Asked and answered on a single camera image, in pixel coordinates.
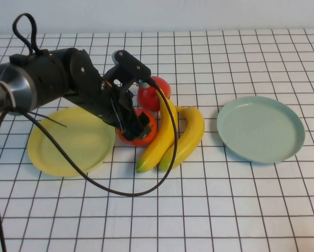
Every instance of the tomato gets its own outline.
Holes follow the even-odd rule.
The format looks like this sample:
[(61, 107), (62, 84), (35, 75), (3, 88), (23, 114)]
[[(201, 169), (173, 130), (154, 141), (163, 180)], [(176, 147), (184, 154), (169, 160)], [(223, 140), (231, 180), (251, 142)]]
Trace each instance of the tomato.
[[(162, 78), (157, 76), (152, 76), (152, 79), (155, 80), (156, 84), (164, 92), (165, 96), (169, 99), (171, 96), (171, 87), (170, 85)], [(159, 111), (159, 99), (156, 94), (156, 89), (153, 87), (143, 88), (139, 86), (137, 93), (137, 103), (144, 109), (157, 112)]]
[(133, 145), (133, 146), (146, 146), (154, 140), (154, 138), (157, 134), (157, 121), (149, 110), (147, 110), (147, 109), (135, 109), (135, 110), (136, 110), (136, 113), (138, 116), (142, 112), (144, 112), (149, 117), (149, 119), (150, 119), (149, 126), (151, 127), (150, 133), (143, 139), (137, 138), (133, 141), (128, 141), (127, 139), (125, 139), (124, 136), (122, 136), (122, 132), (120, 129), (117, 129), (117, 133), (119, 135), (119, 138), (125, 143), (128, 143), (128, 144)]

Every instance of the black grid line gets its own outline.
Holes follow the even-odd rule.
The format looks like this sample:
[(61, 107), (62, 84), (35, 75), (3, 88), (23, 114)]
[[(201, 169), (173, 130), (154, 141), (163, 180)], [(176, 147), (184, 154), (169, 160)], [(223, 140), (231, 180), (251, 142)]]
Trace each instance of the black grid line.
[[(108, 44), (107, 44), (107, 51), (108, 51), (108, 46), (109, 46), (109, 40), (110, 40), (110, 34), (108, 36)], [(112, 150), (111, 153), (111, 164), (110, 164), (110, 175), (109, 175), (109, 184), (108, 184), (108, 188), (110, 188), (110, 184), (111, 184), (111, 174), (112, 174), (112, 167), (113, 167), (113, 159), (114, 159), (114, 148)], [(104, 218), (104, 229), (103, 229), (103, 238), (102, 238), (102, 247), (101, 247), (101, 252), (103, 252), (103, 248), (104, 248), (104, 238), (106, 236), (106, 228), (107, 228), (107, 214), (108, 214), (108, 206), (109, 206), (109, 198), (110, 198), (110, 193), (107, 193), (108, 197), (107, 197), (107, 204), (106, 204), (106, 216)]]
[[(190, 32), (190, 42), (191, 42), (191, 51), (192, 51), (192, 61), (193, 60), (193, 48), (192, 48), (192, 33)], [(195, 81), (195, 74), (194, 74), (194, 90), (195, 90), (195, 96), (196, 96), (196, 106), (198, 107), (198, 96), (197, 96), (197, 86), (196, 86), (196, 81)], [(211, 237), (212, 237), (212, 250), (214, 252), (214, 239), (213, 239), (213, 231), (212, 231), (212, 220), (211, 220), (211, 214), (210, 214), (210, 201), (208, 199), (208, 189), (207, 189), (207, 179), (206, 179), (206, 171), (205, 171), (205, 158), (204, 158), (204, 150), (203, 150), (203, 142), (201, 140), (201, 153), (202, 153), (202, 159), (203, 159), (203, 166), (204, 166), (204, 178), (205, 178), (205, 189), (206, 189), (206, 196), (207, 196), (207, 208), (208, 208), (208, 216), (210, 218), (210, 229), (211, 229)]]
[(78, 244), (78, 239), (79, 239), (79, 228), (80, 228), (80, 223), (81, 223), (83, 203), (84, 203), (84, 200), (85, 200), (86, 186), (87, 186), (87, 180), (85, 181), (85, 186), (83, 188), (83, 196), (82, 196), (81, 209), (80, 209), (80, 215), (79, 215), (79, 222), (78, 222), (78, 228), (77, 228), (77, 236), (76, 236), (76, 240), (75, 240), (75, 244), (74, 244), (74, 252), (77, 249), (77, 244)]
[[(174, 71), (175, 71), (175, 82), (176, 82), (176, 95), (177, 95), (177, 98), (176, 98), (176, 105), (178, 106), (179, 105), (179, 100), (178, 100), (178, 86), (177, 86), (177, 65), (176, 65), (176, 62), (177, 62), (177, 58), (176, 58), (176, 54), (174, 55)], [(180, 164), (180, 178), (181, 178), (181, 190), (182, 190), (182, 213), (183, 213), (183, 234), (184, 234), (184, 237), (186, 237), (186, 226), (185, 226), (185, 207), (184, 207), (184, 187), (183, 187), (183, 166), (182, 164)], [(184, 251), (186, 252), (186, 238), (184, 238)]]
[[(228, 55), (227, 55), (227, 61), (228, 61), (229, 69), (230, 69), (230, 71), (232, 72), (231, 63), (229, 62), (229, 56), (228, 56)], [(236, 96), (236, 91), (235, 91), (235, 86), (234, 86), (234, 82), (233, 82), (233, 89), (234, 89), (234, 93), (235, 93), (235, 98), (237, 98), (237, 96)], [(230, 186), (231, 195), (232, 195), (232, 202), (233, 202), (233, 209), (234, 209), (234, 214), (235, 214), (235, 222), (236, 222), (237, 234), (238, 234), (239, 243), (240, 243), (240, 250), (241, 250), (241, 252), (242, 252), (243, 249), (242, 249), (242, 243), (241, 243), (241, 238), (240, 238), (239, 223), (238, 223), (238, 219), (237, 219), (237, 215), (236, 215), (236, 208), (235, 208), (235, 202), (234, 202), (234, 193), (233, 193), (233, 188), (232, 188), (232, 182), (231, 182), (231, 180), (230, 180), (231, 175), (230, 175), (230, 173), (229, 173), (229, 165), (228, 165), (228, 159), (227, 159), (226, 146), (224, 145), (223, 148), (224, 148), (224, 154), (225, 154), (225, 159), (226, 159), (227, 174), (228, 174), (228, 178), (229, 178), (229, 186)]]

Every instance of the white grid tablecloth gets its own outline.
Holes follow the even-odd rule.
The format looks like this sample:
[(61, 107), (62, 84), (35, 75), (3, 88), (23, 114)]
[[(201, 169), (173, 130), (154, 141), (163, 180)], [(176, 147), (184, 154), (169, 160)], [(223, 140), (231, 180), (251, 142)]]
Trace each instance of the white grid tablecloth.
[[(80, 177), (39, 172), (26, 152), (32, 123), (10, 115), (0, 135), (9, 252), (314, 251), (314, 29), (41, 34), (37, 42), (49, 50), (85, 49), (102, 75), (115, 50), (129, 51), (170, 83), (174, 103), (200, 109), (206, 129), (157, 190), (125, 198)], [(0, 35), (0, 63), (22, 52), (28, 50), (19, 39)], [(136, 86), (131, 90), (137, 93)], [(306, 140), (296, 156), (257, 165), (225, 148), (216, 129), (219, 109), (248, 95), (277, 99), (301, 117)], [(49, 115), (69, 106), (58, 99), (37, 111)], [(180, 125), (184, 131), (186, 123)], [(89, 176), (115, 190), (149, 189), (164, 173), (136, 174), (142, 151), (117, 140)]]

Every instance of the yellow banana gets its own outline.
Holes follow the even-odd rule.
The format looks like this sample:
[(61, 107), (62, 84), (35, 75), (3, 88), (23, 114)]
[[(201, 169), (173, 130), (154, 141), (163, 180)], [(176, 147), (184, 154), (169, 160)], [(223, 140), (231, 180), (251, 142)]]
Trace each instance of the yellow banana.
[[(180, 165), (199, 145), (205, 131), (204, 117), (195, 107), (176, 107), (177, 112), (182, 113), (187, 120), (187, 128), (178, 140), (176, 158), (172, 168)], [(167, 171), (171, 163), (174, 145), (164, 154), (159, 170)]]
[[(169, 111), (162, 96), (158, 92), (157, 95), (160, 101), (161, 127), (154, 140), (149, 144), (136, 163), (136, 171), (139, 173), (153, 169), (174, 142), (174, 131)], [(176, 127), (178, 128), (176, 107), (171, 100), (168, 98), (166, 100), (168, 101)]]

